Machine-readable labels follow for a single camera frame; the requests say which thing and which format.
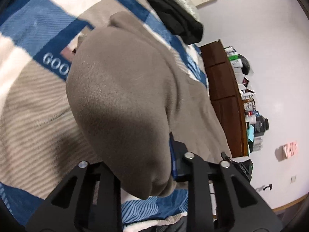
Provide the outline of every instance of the brown wooden dresser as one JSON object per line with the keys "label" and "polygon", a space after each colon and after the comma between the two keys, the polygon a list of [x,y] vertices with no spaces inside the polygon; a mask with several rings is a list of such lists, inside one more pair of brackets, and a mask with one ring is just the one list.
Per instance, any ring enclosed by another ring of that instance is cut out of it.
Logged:
{"label": "brown wooden dresser", "polygon": [[244,106],[231,63],[220,40],[200,47],[209,94],[233,157],[248,155]]}

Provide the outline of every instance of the black garment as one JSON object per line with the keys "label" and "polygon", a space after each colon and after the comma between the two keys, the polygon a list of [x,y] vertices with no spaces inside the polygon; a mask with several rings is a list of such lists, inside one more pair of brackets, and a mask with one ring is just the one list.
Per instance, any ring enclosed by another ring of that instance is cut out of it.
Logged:
{"label": "black garment", "polygon": [[203,25],[174,0],[147,1],[172,34],[180,36],[188,45],[200,42],[203,36]]}
{"label": "black garment", "polygon": [[140,232],[186,232],[187,231],[187,217],[184,216],[180,220],[171,225],[153,226]]}

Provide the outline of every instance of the bed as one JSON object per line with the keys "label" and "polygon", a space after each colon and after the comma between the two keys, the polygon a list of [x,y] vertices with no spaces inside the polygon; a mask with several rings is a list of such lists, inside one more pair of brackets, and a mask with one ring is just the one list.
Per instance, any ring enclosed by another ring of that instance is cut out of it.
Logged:
{"label": "bed", "polygon": [[[80,152],[89,144],[65,80],[78,37],[118,11],[139,18],[181,70],[207,86],[199,48],[172,35],[146,0],[14,0],[0,15],[0,196],[22,225],[76,162],[97,162]],[[175,223],[188,208],[186,190],[147,200],[122,191],[121,199],[124,231]]]}

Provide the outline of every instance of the brown cloth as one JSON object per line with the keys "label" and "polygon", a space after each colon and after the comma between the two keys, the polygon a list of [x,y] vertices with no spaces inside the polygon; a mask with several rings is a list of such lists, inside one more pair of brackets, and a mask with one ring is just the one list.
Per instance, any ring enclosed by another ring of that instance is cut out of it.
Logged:
{"label": "brown cloth", "polygon": [[66,92],[73,116],[128,193],[146,199],[175,188],[169,133],[204,160],[231,156],[205,86],[132,15],[118,12],[76,52]]}

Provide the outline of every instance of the dark gray pants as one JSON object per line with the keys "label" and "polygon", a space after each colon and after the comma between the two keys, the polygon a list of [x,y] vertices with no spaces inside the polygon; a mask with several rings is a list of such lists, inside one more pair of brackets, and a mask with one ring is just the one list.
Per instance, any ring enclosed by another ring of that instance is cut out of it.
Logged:
{"label": "dark gray pants", "polygon": [[171,225],[153,226],[140,232],[186,232],[187,217],[182,217],[178,222]]}

